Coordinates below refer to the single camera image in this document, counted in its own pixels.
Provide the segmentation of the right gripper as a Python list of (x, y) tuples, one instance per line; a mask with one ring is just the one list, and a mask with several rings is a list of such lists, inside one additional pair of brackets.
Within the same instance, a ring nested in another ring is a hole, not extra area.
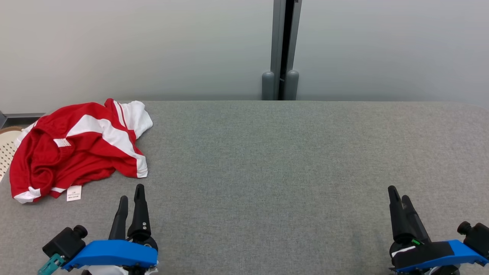
[[(393, 240), (395, 241), (389, 253), (391, 258), (396, 252), (412, 249), (416, 246), (424, 245), (424, 242), (431, 242), (430, 237), (424, 227), (421, 218), (408, 195), (400, 197), (395, 186), (388, 187), (389, 209), (392, 226)], [(417, 240), (412, 240), (412, 233)], [(397, 273), (392, 267), (390, 270), (395, 275), (460, 275), (460, 265), (449, 265), (442, 267), (433, 267), (429, 269), (414, 270), (410, 273)]]

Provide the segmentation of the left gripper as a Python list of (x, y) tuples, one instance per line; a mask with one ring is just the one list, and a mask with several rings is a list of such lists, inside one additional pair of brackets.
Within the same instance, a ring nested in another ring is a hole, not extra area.
[(82, 251), (82, 268), (90, 275), (155, 275), (158, 247), (151, 237), (145, 188), (136, 186), (132, 223), (126, 240), (129, 200), (122, 196), (109, 233), (109, 240), (91, 242)]

